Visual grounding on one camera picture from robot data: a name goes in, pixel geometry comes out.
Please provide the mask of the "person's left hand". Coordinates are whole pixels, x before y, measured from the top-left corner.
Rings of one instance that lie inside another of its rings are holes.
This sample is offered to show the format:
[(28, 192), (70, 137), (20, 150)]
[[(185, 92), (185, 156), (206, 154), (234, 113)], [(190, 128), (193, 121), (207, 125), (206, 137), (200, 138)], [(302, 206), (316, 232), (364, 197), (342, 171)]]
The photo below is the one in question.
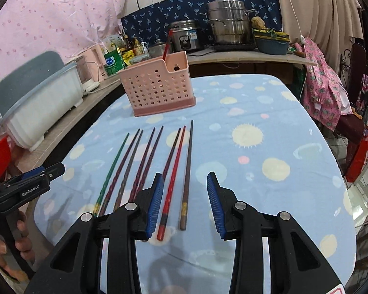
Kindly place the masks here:
[[(0, 270), (17, 282), (26, 282), (29, 280), (27, 269), (32, 268), (36, 259), (32, 241), (28, 237), (26, 215), (19, 210), (10, 215), (10, 220), (16, 225), (14, 229), (16, 235), (13, 236), (13, 233), (10, 233), (10, 242), (0, 235)], [(20, 254), (22, 261), (27, 265), (26, 270), (22, 269), (19, 263), (12, 263), (14, 254)]]

